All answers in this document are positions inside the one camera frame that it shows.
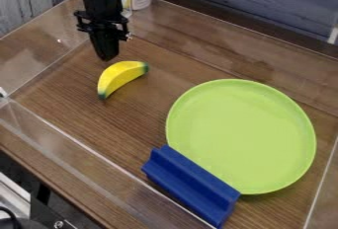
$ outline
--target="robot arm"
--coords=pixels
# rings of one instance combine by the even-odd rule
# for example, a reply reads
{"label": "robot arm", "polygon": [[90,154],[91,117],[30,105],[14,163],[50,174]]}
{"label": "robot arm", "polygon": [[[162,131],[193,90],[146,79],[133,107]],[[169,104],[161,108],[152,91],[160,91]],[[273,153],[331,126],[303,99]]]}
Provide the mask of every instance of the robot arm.
{"label": "robot arm", "polygon": [[119,40],[129,40],[129,19],[122,15],[122,0],[83,0],[86,11],[74,13],[78,29],[90,34],[90,39],[102,60],[119,54]]}

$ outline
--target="cable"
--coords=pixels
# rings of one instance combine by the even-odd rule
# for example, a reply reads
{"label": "cable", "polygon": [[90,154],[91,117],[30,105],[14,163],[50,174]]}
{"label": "cable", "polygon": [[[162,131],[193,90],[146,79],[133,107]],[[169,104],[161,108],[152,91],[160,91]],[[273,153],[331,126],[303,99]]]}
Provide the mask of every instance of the cable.
{"label": "cable", "polygon": [[23,229],[23,226],[17,218],[15,213],[9,208],[2,207],[2,206],[0,206],[0,210],[5,211],[10,215],[13,223],[14,223],[14,229]]}

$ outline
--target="green plate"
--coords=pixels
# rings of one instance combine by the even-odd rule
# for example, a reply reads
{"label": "green plate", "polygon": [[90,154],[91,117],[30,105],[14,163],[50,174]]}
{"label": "green plate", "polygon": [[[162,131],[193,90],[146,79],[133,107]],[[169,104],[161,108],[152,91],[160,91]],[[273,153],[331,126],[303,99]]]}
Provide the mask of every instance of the green plate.
{"label": "green plate", "polygon": [[169,145],[242,194],[277,191],[308,171],[312,122],[274,88],[246,80],[205,83],[176,102]]}

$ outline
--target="blue plastic object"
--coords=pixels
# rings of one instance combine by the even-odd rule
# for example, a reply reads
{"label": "blue plastic object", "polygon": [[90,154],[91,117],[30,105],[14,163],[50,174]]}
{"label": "blue plastic object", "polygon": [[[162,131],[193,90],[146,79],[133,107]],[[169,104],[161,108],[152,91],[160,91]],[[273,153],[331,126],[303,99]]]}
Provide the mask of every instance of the blue plastic object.
{"label": "blue plastic object", "polygon": [[197,215],[221,228],[241,193],[168,145],[154,149],[144,172]]}

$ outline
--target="banana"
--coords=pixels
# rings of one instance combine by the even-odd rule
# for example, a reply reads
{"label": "banana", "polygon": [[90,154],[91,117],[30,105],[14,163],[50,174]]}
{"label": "banana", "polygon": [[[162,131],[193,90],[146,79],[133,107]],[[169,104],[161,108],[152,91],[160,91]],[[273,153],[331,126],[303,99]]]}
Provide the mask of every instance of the banana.
{"label": "banana", "polygon": [[123,85],[148,74],[149,70],[149,64],[142,61],[121,61],[111,65],[101,75],[98,84],[99,98],[106,100]]}

